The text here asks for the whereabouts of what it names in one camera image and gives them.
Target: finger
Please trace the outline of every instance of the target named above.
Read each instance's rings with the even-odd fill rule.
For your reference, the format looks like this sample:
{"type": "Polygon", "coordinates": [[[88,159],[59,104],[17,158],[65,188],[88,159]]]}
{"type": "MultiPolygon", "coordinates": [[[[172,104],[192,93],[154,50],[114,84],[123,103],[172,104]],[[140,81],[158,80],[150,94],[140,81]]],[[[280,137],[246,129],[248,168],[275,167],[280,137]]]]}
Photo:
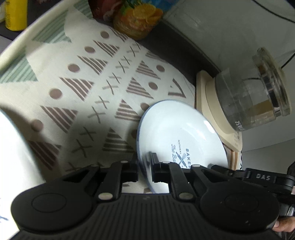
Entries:
{"type": "Polygon", "coordinates": [[[275,232],[292,232],[295,229],[295,217],[278,219],[279,225],[273,227],[275,232]]]}

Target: food package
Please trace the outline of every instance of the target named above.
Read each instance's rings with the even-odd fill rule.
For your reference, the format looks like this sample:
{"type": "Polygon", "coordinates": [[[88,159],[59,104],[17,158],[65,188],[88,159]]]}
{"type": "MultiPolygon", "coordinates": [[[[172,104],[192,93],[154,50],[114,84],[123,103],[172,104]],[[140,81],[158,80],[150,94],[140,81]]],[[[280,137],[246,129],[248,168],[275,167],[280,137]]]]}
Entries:
{"type": "Polygon", "coordinates": [[[122,5],[121,0],[88,0],[92,15],[96,19],[111,22],[122,5]]]}
{"type": "Polygon", "coordinates": [[[114,28],[139,40],[158,24],[178,0],[126,0],[114,19],[114,28]]]}

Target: white plate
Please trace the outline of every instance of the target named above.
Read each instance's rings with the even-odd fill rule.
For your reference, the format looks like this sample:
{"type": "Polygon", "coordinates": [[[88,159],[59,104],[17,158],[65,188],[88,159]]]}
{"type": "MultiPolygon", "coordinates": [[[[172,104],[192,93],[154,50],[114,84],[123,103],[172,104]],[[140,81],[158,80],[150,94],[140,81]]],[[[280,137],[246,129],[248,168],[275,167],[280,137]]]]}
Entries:
{"type": "Polygon", "coordinates": [[[19,231],[10,212],[13,199],[42,183],[43,177],[23,136],[0,110],[0,240],[19,231]]]}
{"type": "Polygon", "coordinates": [[[176,162],[181,168],[193,164],[228,167],[225,149],[211,124],[197,110],[176,100],[151,106],[137,133],[138,159],[151,191],[168,193],[168,184],[152,181],[150,152],[157,153],[160,162],[176,162]]]}

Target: dot pattern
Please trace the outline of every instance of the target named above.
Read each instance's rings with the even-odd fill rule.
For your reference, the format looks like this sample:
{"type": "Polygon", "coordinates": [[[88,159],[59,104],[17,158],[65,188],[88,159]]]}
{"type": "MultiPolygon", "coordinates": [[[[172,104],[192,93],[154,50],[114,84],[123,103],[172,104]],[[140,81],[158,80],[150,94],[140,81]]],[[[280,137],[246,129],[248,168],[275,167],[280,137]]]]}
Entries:
{"type": "Polygon", "coordinates": [[[61,98],[62,95],[63,93],[58,88],[53,88],[49,92],[49,96],[53,99],[59,99],[61,98]]]}
{"type": "Polygon", "coordinates": [[[140,108],[143,110],[143,111],[146,111],[150,106],[147,104],[147,103],[142,103],[140,105],[140,108]]]}
{"type": "Polygon", "coordinates": [[[100,32],[100,35],[101,35],[101,37],[104,38],[104,39],[110,37],[110,35],[109,35],[106,31],[101,31],[101,32],[100,32]]]}
{"type": "Polygon", "coordinates": [[[40,131],[42,131],[43,127],[44,127],[43,123],[42,123],[40,120],[38,120],[38,119],[34,119],[34,120],[31,122],[31,128],[32,128],[32,130],[35,131],[35,132],[40,132],[40,131]]]}
{"type": "Polygon", "coordinates": [[[165,72],[165,68],[163,66],[161,66],[161,65],[157,65],[157,69],[160,72],[165,72]]]}
{"type": "Polygon", "coordinates": [[[93,47],[86,46],[84,49],[88,53],[95,53],[95,49],[93,47]]]}
{"type": "Polygon", "coordinates": [[[158,90],[158,85],[155,84],[154,82],[149,82],[148,85],[151,89],[158,90]]]}
{"type": "Polygon", "coordinates": [[[68,65],[68,69],[71,72],[79,72],[80,71],[80,67],[77,64],[70,64],[70,65],[68,65]]]}

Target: cloth fabric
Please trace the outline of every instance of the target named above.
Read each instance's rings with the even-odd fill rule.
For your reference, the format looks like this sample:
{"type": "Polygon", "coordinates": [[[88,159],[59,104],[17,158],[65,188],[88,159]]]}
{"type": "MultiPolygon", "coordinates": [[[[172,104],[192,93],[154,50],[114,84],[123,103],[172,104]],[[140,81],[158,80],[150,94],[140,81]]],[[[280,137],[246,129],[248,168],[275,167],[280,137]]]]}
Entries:
{"type": "MultiPolygon", "coordinates": [[[[92,18],[87,0],[64,0],[0,56],[0,107],[47,180],[136,153],[144,111],[164,99],[195,105],[195,87],[172,65],[92,18]]],[[[240,153],[225,146],[232,169],[240,153]]],[[[140,174],[123,192],[149,193],[140,174]]]]}

